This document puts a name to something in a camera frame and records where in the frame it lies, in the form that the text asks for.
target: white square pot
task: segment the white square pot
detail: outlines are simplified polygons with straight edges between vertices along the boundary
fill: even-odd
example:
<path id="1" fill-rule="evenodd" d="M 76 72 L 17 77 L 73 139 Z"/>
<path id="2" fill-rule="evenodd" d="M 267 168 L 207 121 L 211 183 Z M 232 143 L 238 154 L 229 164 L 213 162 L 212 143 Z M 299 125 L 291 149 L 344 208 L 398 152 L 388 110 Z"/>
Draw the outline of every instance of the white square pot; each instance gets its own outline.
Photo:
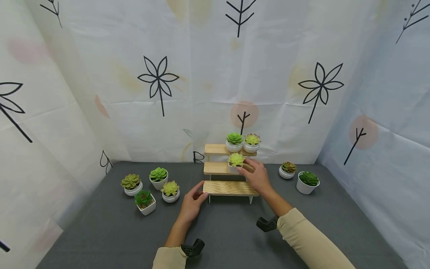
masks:
<path id="1" fill-rule="evenodd" d="M 316 185 L 316 186 L 306 185 L 300 180 L 301 174 L 303 174 L 303 171 L 298 174 L 296 188 L 299 192 L 301 192 L 303 194 L 306 194 L 306 195 L 310 194 L 316 187 L 319 186 L 320 181 L 318 180 L 318 185 Z"/>
<path id="2" fill-rule="evenodd" d="M 237 171 L 238 167 L 243 167 L 243 166 L 231 166 L 230 163 L 229 163 L 228 164 L 228 172 L 230 174 L 233 174 L 233 175 L 240 175 L 239 171 Z"/>
<path id="3" fill-rule="evenodd" d="M 239 152 L 242 149 L 242 143 L 238 145 L 230 144 L 227 140 L 225 141 L 225 146 L 230 152 Z"/>
<path id="4" fill-rule="evenodd" d="M 149 180 L 152 183 L 152 186 L 154 186 L 155 189 L 157 190 L 161 190 L 163 188 L 164 183 L 169 182 L 169 172 L 167 171 L 167 176 L 165 179 L 161 180 L 160 182 L 154 182 L 151 180 L 151 178 L 149 178 Z"/>
<path id="5" fill-rule="evenodd" d="M 163 194 L 163 200 L 167 203 L 174 203 L 179 199 L 179 196 L 181 195 L 181 190 L 179 189 L 178 192 L 174 195 L 174 196 L 165 196 L 164 192 L 162 192 Z"/>
<path id="6" fill-rule="evenodd" d="M 152 195 L 152 193 L 151 193 L 151 197 L 152 197 L 152 199 L 154 200 L 154 202 L 150 205 L 150 206 L 148 206 L 148 207 L 145 207 L 144 209 L 140 209 L 140 207 L 138 206 L 138 205 L 136 205 L 137 206 L 137 209 L 139 209 L 139 211 L 142 213 L 142 214 L 144 214 L 145 216 L 147 216 L 147 215 L 149 215 L 150 213 L 152 213 L 152 211 L 154 211 L 155 210 L 155 207 L 157 206 L 157 201 L 155 201 L 155 198 L 154 198 L 154 196 Z"/>
<path id="7" fill-rule="evenodd" d="M 128 195 L 128 196 L 135 196 L 136 194 L 138 194 L 143 188 L 143 184 L 142 181 L 139 182 L 139 185 L 137 185 L 136 188 L 132 189 L 132 190 L 127 190 L 126 188 L 124 188 L 124 192 Z"/>
<path id="8" fill-rule="evenodd" d="M 295 175 L 294 173 L 287 173 L 282 169 L 282 166 L 279 167 L 279 175 L 284 179 L 291 179 Z"/>

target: right hand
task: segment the right hand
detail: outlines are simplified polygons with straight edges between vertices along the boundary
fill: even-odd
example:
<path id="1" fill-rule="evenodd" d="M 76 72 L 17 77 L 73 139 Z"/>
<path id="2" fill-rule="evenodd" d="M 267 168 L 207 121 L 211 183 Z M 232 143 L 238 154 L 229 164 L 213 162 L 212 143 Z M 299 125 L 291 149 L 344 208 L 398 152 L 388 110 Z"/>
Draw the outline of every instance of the right hand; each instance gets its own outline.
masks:
<path id="1" fill-rule="evenodd" d="M 244 163 L 249 164 L 254 169 L 254 172 L 251 173 L 245 168 L 237 168 L 239 174 L 246 177 L 246 180 L 249 182 L 251 187 L 256 190 L 259 194 L 266 190 L 270 190 L 272 186 L 270 185 L 269 177 L 267 176 L 267 170 L 259 161 L 245 159 Z"/>

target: succulent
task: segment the succulent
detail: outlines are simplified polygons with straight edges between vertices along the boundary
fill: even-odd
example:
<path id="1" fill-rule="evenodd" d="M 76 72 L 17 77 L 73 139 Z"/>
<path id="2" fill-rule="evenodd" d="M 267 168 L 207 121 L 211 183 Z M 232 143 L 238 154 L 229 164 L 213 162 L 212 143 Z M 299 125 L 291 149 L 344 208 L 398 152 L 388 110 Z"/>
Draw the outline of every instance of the succulent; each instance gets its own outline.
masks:
<path id="1" fill-rule="evenodd" d="M 250 133 L 245 137 L 245 143 L 249 145 L 258 145 L 260 144 L 260 136 L 257 136 L 254 133 Z"/>
<path id="2" fill-rule="evenodd" d="M 121 186 L 126 188 L 126 190 L 135 189 L 140 183 L 139 175 L 129 174 L 121 181 Z"/>
<path id="3" fill-rule="evenodd" d="M 149 178 L 154 182 L 160 182 L 163 179 L 165 179 L 167 176 L 167 170 L 164 168 L 156 168 L 155 170 L 151 171 L 151 174 L 149 175 Z"/>
<path id="4" fill-rule="evenodd" d="M 175 181 L 164 183 L 161 191 L 165 196 L 174 196 L 179 190 L 179 185 Z"/>
<path id="5" fill-rule="evenodd" d="M 242 154 L 240 153 L 232 153 L 230 154 L 230 156 L 228 157 L 228 163 L 231 164 L 231 166 L 243 166 L 243 161 L 245 160 L 245 158 L 242 156 Z"/>
<path id="6" fill-rule="evenodd" d="M 282 165 L 282 170 L 284 170 L 287 173 L 294 173 L 296 169 L 297 169 L 296 165 L 290 163 L 289 161 L 286 163 L 283 163 Z"/>
<path id="7" fill-rule="evenodd" d="M 135 204 L 140 207 L 147 207 L 152 201 L 152 196 L 150 191 L 141 190 L 137 195 L 135 195 Z"/>
<path id="8" fill-rule="evenodd" d="M 304 184 L 309 186 L 316 186 L 319 182 L 319 179 L 312 172 L 303 172 L 303 174 L 301 174 L 299 178 Z"/>
<path id="9" fill-rule="evenodd" d="M 232 145 L 238 145 L 242 143 L 242 135 L 240 133 L 230 133 L 227 135 L 227 142 L 229 142 Z"/>

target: black leaf drawing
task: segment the black leaf drawing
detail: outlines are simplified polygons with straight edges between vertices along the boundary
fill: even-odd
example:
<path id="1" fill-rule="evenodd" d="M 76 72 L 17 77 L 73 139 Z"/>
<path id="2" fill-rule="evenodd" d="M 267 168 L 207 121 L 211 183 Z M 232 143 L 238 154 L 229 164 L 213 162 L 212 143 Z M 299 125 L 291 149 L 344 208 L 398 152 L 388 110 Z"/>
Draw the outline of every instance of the black leaf drawing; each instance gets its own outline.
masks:
<path id="1" fill-rule="evenodd" d="M 165 56 L 160 61 L 157 68 L 155 68 L 154 63 L 151 62 L 150 59 L 146 58 L 145 56 L 143 56 L 143 58 L 145 59 L 146 69 L 148 70 L 149 74 L 143 74 L 138 76 L 137 78 L 143 82 L 151 83 L 151 87 L 149 90 L 150 99 L 154 97 L 157 92 L 160 93 L 161 110 L 163 111 L 164 117 L 163 95 L 161 92 L 164 92 L 168 96 L 172 97 L 172 91 L 170 90 L 170 87 L 167 85 L 166 82 L 173 82 L 177 80 L 179 76 L 172 73 L 166 73 L 167 56 Z"/>
<path id="2" fill-rule="evenodd" d="M 197 159 L 197 158 L 196 158 L 196 153 L 197 153 L 198 155 L 202 156 L 202 158 L 201 158 L 201 159 Z M 204 155 L 202 155 L 201 153 L 198 153 L 198 152 L 193 152 L 193 155 L 194 155 L 194 158 L 193 158 L 194 163 L 196 163 L 196 161 L 200 162 L 201 164 L 203 163 L 203 162 L 202 162 L 202 160 L 205 158 L 205 156 L 204 156 Z"/>
<path id="3" fill-rule="evenodd" d="M 242 123 L 242 127 L 240 128 L 240 134 L 242 134 L 243 133 L 243 125 L 245 124 L 245 119 L 247 118 L 247 117 L 249 117 L 251 114 L 246 114 L 246 111 L 244 111 L 243 112 L 243 117 L 240 117 L 239 115 L 237 116 L 238 118 L 239 118 L 239 120 L 240 120 L 240 122 Z"/>
<path id="4" fill-rule="evenodd" d="M 61 25 L 61 20 L 60 20 L 60 2 L 57 1 L 57 7 L 55 6 L 54 0 L 47 0 L 48 2 L 50 2 L 52 4 L 52 7 L 54 8 L 54 10 L 50 9 L 49 7 L 46 7 L 42 4 L 40 4 L 40 6 L 42 8 L 45 8 L 46 10 L 49 10 L 50 12 L 54 13 L 57 18 L 58 18 L 58 22 L 60 23 L 61 28 L 63 28 L 63 26 Z"/>
<path id="5" fill-rule="evenodd" d="M 350 153 L 348 154 L 348 157 L 346 158 L 346 160 L 345 160 L 345 162 L 344 162 L 344 165 L 346 165 L 346 164 L 347 164 L 347 161 L 348 161 L 348 159 L 349 159 L 349 156 L 351 156 L 352 150 L 355 148 L 355 145 L 357 145 L 358 140 L 360 139 L 360 137 L 362 137 L 362 136 L 365 136 L 365 135 L 366 135 L 366 133 L 363 133 L 363 131 L 364 131 L 364 128 L 361 128 L 360 134 L 358 134 L 358 129 L 357 129 L 357 128 L 355 128 L 355 138 L 356 138 L 356 140 L 355 140 L 355 143 L 354 143 L 354 145 L 352 146 L 352 148 L 351 148 L 351 150 L 350 150 Z"/>
<path id="6" fill-rule="evenodd" d="M 405 18 L 405 19 L 404 19 L 404 20 L 405 20 L 405 22 L 406 22 L 406 24 L 404 24 L 404 25 L 403 25 L 402 32 L 400 33 L 399 38 L 398 38 L 398 39 L 397 39 L 397 41 L 396 41 L 396 44 L 397 44 L 397 42 L 399 42 L 400 37 L 402 36 L 403 32 L 404 32 L 406 29 L 408 29 L 408 28 L 409 28 L 409 27 L 411 27 L 412 25 L 414 25 L 414 24 L 416 24 L 416 23 L 419 23 L 420 21 L 422 21 L 422 20 L 424 20 L 425 18 L 427 18 L 427 17 L 428 17 L 428 15 L 427 15 L 427 16 L 424 16 L 424 17 L 422 17 L 421 19 L 416 20 L 416 21 L 414 21 L 413 23 L 409 24 L 409 22 L 411 21 L 411 19 L 412 19 L 412 17 L 413 17 L 414 15 L 418 14 L 420 11 L 422 11 L 422 10 L 424 10 L 425 8 L 427 8 L 428 6 L 430 6 L 430 4 L 427 4 L 427 5 L 425 5 L 424 7 L 420 8 L 419 10 L 417 10 L 417 8 L 418 8 L 418 6 L 419 6 L 419 4 L 420 4 L 420 3 L 421 3 L 421 0 L 418 0 L 418 3 L 417 3 L 416 5 L 414 5 L 414 4 L 412 5 L 413 10 L 412 10 L 412 11 L 411 11 L 411 13 L 409 14 L 409 19 L 407 19 L 407 18 Z"/>
<path id="7" fill-rule="evenodd" d="M 8 248 L 8 246 L 6 246 L 2 241 L 0 241 L 0 248 L 2 250 L 4 250 L 5 252 L 9 252 L 10 248 Z"/>
<path id="8" fill-rule="evenodd" d="M 304 98 L 303 104 L 309 103 L 315 99 L 312 113 L 310 114 L 307 124 L 309 124 L 312 119 L 318 100 L 321 100 L 321 102 L 326 105 L 329 100 L 329 90 L 337 90 L 344 86 L 342 82 L 333 80 L 339 74 L 343 65 L 344 64 L 341 63 L 326 74 L 324 67 L 317 62 L 315 66 L 315 80 L 305 80 L 299 83 L 301 87 L 311 90 Z"/>
<path id="9" fill-rule="evenodd" d="M 15 127 L 22 133 L 25 138 L 30 143 L 33 141 L 27 136 L 26 133 L 21 129 L 21 127 L 12 119 L 12 117 L 8 114 L 7 110 L 13 111 L 15 113 L 25 114 L 24 110 L 17 105 L 15 102 L 6 98 L 5 96 L 11 95 L 22 87 L 22 83 L 16 82 L 2 82 L 0 83 L 0 111 L 2 111 L 6 117 L 15 125 Z"/>
<path id="10" fill-rule="evenodd" d="M 254 0 L 252 3 L 250 3 L 250 5 L 248 7 L 246 7 L 245 9 L 243 9 L 243 0 L 240 0 L 240 9 L 238 9 L 237 7 L 235 7 L 233 4 L 231 4 L 230 2 L 227 1 L 227 4 L 229 4 L 232 8 L 234 8 L 234 10 L 236 10 L 239 13 L 239 22 L 237 22 L 235 19 L 233 19 L 232 17 L 230 17 L 228 14 L 225 14 L 230 20 L 232 20 L 234 23 L 237 24 L 237 38 L 239 38 L 239 34 L 240 34 L 240 26 L 242 24 L 244 24 L 245 22 L 247 22 L 249 20 L 249 18 L 252 17 L 252 15 L 254 15 L 254 12 L 249 15 L 248 18 L 246 18 L 245 20 L 242 21 L 242 14 L 248 10 L 253 3 L 255 3 L 257 0 Z"/>
<path id="11" fill-rule="evenodd" d="M 105 164 L 102 164 L 102 163 L 101 163 L 101 161 L 103 160 L 103 157 L 106 159 L 106 163 L 105 163 Z M 105 169 L 105 171 L 104 171 L 104 172 L 106 173 L 106 175 L 108 174 L 108 167 L 109 167 L 109 164 L 111 165 L 111 168 L 112 168 L 112 167 L 114 167 L 114 166 L 112 165 L 111 161 L 109 160 L 108 156 L 106 155 L 106 153 L 103 151 L 103 152 L 101 153 L 100 166 L 101 166 L 101 167 L 106 167 L 106 169 Z"/>

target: wooden plank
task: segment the wooden plank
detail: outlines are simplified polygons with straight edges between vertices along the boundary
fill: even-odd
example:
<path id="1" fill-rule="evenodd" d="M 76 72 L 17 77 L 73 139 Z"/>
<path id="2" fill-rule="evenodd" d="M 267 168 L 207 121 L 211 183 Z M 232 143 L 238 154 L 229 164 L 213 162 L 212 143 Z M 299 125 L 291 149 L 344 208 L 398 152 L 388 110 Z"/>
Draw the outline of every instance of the wooden plank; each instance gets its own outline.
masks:
<path id="1" fill-rule="evenodd" d="M 243 164 L 243 168 L 247 169 L 249 172 L 253 173 L 254 169 L 248 165 Z M 203 168 L 203 174 L 205 175 L 233 175 L 228 170 L 228 163 L 218 163 L 207 161 L 205 162 L 205 166 Z"/>
<path id="2" fill-rule="evenodd" d="M 239 153 L 242 154 L 243 156 L 257 156 L 256 152 L 248 153 L 243 149 L 241 149 Z M 227 150 L 227 147 L 225 146 L 225 144 L 206 144 L 205 154 L 228 156 L 231 154 L 231 152 Z"/>
<path id="3" fill-rule="evenodd" d="M 214 196 L 258 196 L 258 192 L 246 181 L 205 180 L 203 192 Z"/>

